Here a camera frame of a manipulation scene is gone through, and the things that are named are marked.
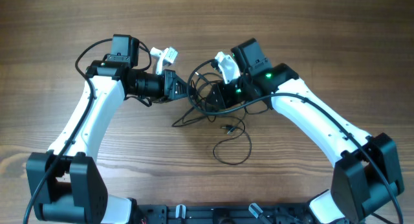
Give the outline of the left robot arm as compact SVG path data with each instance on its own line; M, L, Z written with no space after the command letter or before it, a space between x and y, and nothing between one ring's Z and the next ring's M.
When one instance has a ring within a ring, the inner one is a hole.
M111 50L82 72L85 87L59 137L26 164L31 198L23 216L66 223L146 223L135 199L112 196L96 160L111 119L130 98L145 106L184 98L187 84L170 66L173 47L147 48L140 40L115 34Z

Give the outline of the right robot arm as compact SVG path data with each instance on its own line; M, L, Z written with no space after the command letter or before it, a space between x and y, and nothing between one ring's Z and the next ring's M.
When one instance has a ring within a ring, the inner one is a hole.
M288 65L272 65L255 39L230 54L217 53L212 65L223 77L206 99L214 110L227 113L237 104L264 102L297 125L328 158L334 169L331 187L309 202L318 223L360 223L397 202L404 183L397 147L388 135L372 136L341 117Z

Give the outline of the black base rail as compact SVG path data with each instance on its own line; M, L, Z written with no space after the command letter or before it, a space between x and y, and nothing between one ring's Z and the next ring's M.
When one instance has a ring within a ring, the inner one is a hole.
M241 206L166 206L139 205L138 223L318 223L305 203L259 206L257 214L248 205Z

